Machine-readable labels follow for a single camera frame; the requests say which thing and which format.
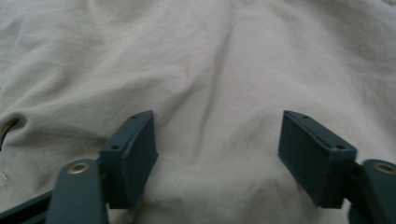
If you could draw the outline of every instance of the small hole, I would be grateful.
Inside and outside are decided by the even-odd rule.
[[[377,169],[383,173],[386,173],[389,175],[396,175],[396,168],[393,166],[387,165],[385,163],[378,162],[378,163],[374,164],[374,167],[375,167],[375,169]]]
[[[119,149],[119,148],[120,148],[120,146],[118,146],[118,145],[111,146],[111,149],[112,149],[112,150],[117,150],[117,149]]]
[[[76,175],[83,173],[84,171],[88,170],[90,168],[90,165],[86,162],[78,163],[73,166],[71,166],[68,170],[68,173],[70,175]]]

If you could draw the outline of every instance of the bed sheet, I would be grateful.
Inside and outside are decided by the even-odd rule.
[[[396,162],[393,0],[3,0],[0,212],[153,110],[135,223],[347,223],[277,156],[283,110]],[[122,223],[125,211],[111,213]]]

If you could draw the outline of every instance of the metal screw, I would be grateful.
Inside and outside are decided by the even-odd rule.
[[[389,174],[389,175],[396,175],[396,167],[388,165],[383,162],[375,163],[374,168],[377,169],[378,171],[381,171],[381,172]]]
[[[90,169],[90,165],[87,162],[81,162],[72,165],[68,170],[67,173],[70,175],[77,175],[85,172],[86,170]]]

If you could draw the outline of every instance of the wrinkled cloth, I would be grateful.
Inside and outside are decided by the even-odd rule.
[[[393,0],[3,0],[0,212],[153,110],[135,223],[347,223],[277,156],[283,110],[396,162],[395,39]]]

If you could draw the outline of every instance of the screw hole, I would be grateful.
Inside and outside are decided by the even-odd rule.
[[[111,146],[111,149],[112,150],[117,150],[117,149],[119,149],[120,148],[120,146],[119,145],[114,145],[114,146]]]
[[[338,148],[338,149],[346,149],[346,147],[341,146],[341,145],[336,146],[336,148]]]

